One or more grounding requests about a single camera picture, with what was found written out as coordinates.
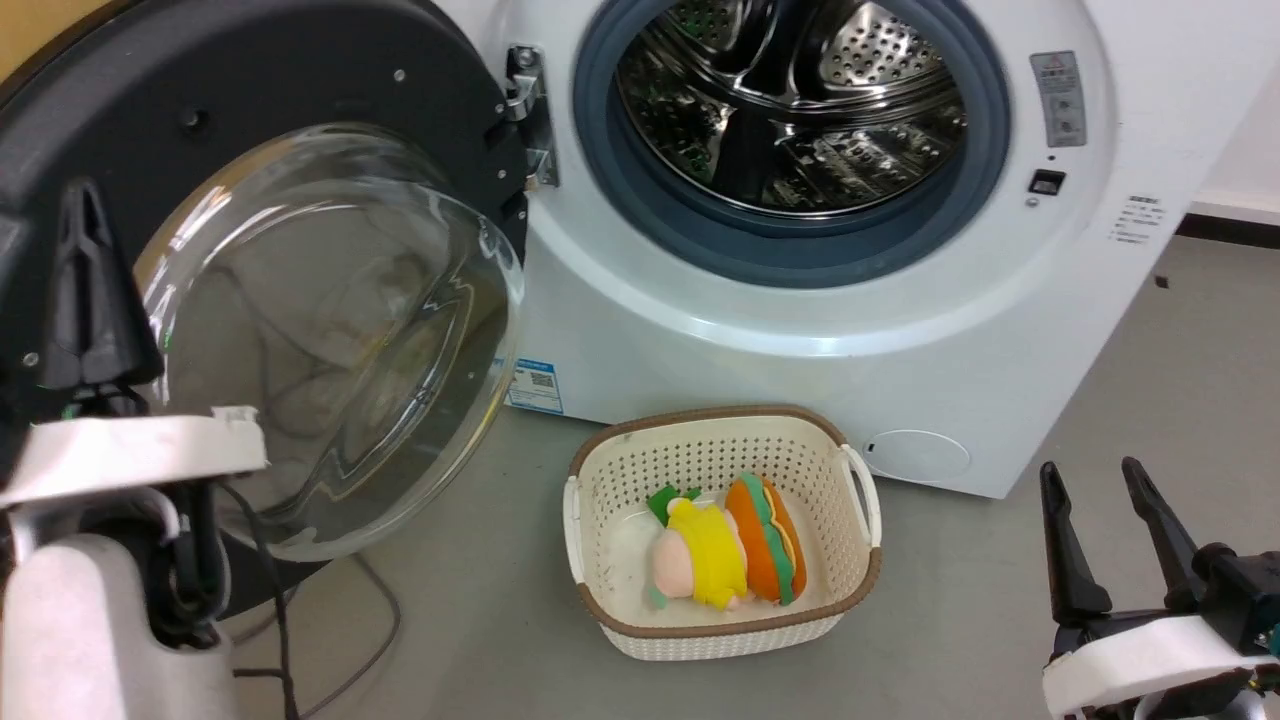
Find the warning label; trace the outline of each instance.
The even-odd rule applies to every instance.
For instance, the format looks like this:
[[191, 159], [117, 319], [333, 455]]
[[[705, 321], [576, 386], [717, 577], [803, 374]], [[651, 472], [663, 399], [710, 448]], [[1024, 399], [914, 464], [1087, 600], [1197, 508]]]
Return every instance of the warning label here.
[[1162, 240], [1160, 228], [1167, 217], [1158, 197], [1130, 195], [1111, 225], [1111, 240], [1130, 245], [1146, 245], [1153, 238]]
[[1032, 69], [1044, 108], [1044, 135], [1050, 147], [1079, 147], [1088, 143], [1084, 88], [1075, 53], [1032, 55]]

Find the plush toy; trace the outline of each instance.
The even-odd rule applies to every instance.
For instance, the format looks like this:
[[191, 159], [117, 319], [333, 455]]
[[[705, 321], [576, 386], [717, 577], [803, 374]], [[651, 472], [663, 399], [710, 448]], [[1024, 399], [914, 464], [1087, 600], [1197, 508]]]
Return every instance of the plush toy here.
[[653, 588], [659, 606], [692, 597], [732, 610], [751, 593], [790, 605], [808, 579], [800, 538], [773, 483], [744, 473], [728, 489], [724, 507], [692, 503], [696, 491], [677, 497], [671, 487], [649, 501], [666, 525], [653, 547]]

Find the washing machine door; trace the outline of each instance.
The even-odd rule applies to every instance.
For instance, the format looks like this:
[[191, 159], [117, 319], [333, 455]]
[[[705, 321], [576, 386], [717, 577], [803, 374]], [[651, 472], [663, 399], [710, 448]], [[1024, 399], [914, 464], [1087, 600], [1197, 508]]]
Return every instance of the washing machine door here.
[[[0, 466], [68, 402], [40, 356], [61, 196], [88, 181], [164, 355], [152, 413], [256, 407], [271, 466], [237, 482], [273, 552], [360, 550], [457, 474], [509, 379], [504, 94], [426, 0], [83, 5], [0, 56]], [[248, 538], [234, 505], [220, 520]]]

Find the basket rim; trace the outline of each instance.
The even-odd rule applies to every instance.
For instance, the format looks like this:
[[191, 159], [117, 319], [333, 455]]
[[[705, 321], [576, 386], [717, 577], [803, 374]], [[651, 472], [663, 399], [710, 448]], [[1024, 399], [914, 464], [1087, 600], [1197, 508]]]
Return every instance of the basket rim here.
[[573, 456], [573, 461], [570, 462], [568, 474], [571, 478], [576, 478], [579, 471], [582, 469], [582, 465], [586, 462], [588, 456], [591, 455], [596, 447], [604, 445], [605, 441], [613, 439], [618, 436], [625, 436], [636, 430], [652, 430], [663, 425], [695, 423], [698, 420], [723, 420], [727, 418], [756, 416], [768, 418], [771, 415], [808, 420], [831, 436], [831, 439], [836, 441], [837, 446], [849, 445], [849, 441], [845, 439], [845, 434], [841, 433], [840, 429], [831, 423], [831, 420], [818, 415], [808, 407], [801, 407], [799, 405], [736, 405], [732, 407], [707, 407], [703, 410], [684, 410], [680, 413], [653, 415], [652, 418], [641, 418], [639, 420], [631, 420], [630, 423], [609, 425], [582, 443], [582, 447], [577, 450], [577, 455]]
[[[783, 418], [796, 418], [800, 420], [808, 420], [813, 423], [823, 432], [826, 432], [837, 446], [847, 446], [849, 441], [845, 439], [844, 433], [827, 420], [826, 418], [801, 407], [799, 405], [742, 405], [735, 407], [710, 407], [704, 410], [686, 410], [682, 413], [667, 413], [664, 415], [654, 415], [652, 418], [643, 418], [639, 420], [632, 420], [630, 423], [621, 423], [618, 425], [608, 427], [582, 445], [573, 456], [572, 464], [570, 464], [570, 477], [576, 478], [582, 465], [586, 462], [588, 456], [591, 455], [595, 448], [603, 445], [605, 441], [614, 437], [634, 433], [636, 430], [646, 430], [653, 428], [659, 428], [663, 425], [677, 425], [682, 423], [691, 423], [698, 420], [718, 420], [724, 418], [751, 418], [751, 416], [783, 416]], [[719, 625], [689, 625], [689, 626], [676, 626], [676, 628], [641, 628], [639, 625], [630, 625], [609, 615], [603, 606], [591, 594], [591, 589], [586, 587], [586, 583], [577, 584], [577, 592], [582, 597], [582, 603], [586, 606], [588, 612], [590, 612], [595, 620], [613, 630], [620, 635], [626, 635], [637, 639], [690, 639], [690, 638], [713, 638], [723, 635], [739, 635], [746, 633], [759, 633], [768, 630], [778, 630], [782, 628], [788, 628], [791, 625], [801, 625], [804, 623], [813, 623], [815, 620], [823, 620], [835, 615], [844, 615], [854, 609], [859, 602], [861, 602], [876, 582], [879, 579], [882, 564], [882, 555], [879, 546], [873, 546], [870, 548], [870, 557], [867, 564], [867, 574], [863, 577], [863, 582], [859, 583], [856, 588], [846, 597], [842, 597], [835, 602], [823, 605], [820, 607], [814, 607], [812, 610], [805, 610], [804, 612], [795, 612], [790, 615], [778, 615], [776, 618], [764, 618], [760, 620], [744, 620], [741, 623], [726, 623]]]

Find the white washing machine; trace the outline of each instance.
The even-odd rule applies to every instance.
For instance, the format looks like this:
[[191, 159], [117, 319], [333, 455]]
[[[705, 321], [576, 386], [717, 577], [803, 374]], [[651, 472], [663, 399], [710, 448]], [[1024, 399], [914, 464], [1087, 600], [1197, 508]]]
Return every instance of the white washing machine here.
[[511, 9], [561, 179], [530, 196], [512, 402], [794, 402], [881, 475], [1002, 497], [1268, 77], [1280, 5], [806, 5]]
[[56, 249], [110, 233], [152, 411], [260, 410], [243, 491], [296, 561], [403, 523], [504, 397], [799, 404], [1004, 496], [1280, 55], [1270, 0], [4, 14], [0, 468], [74, 400], [40, 387], [86, 340], [46, 342]]

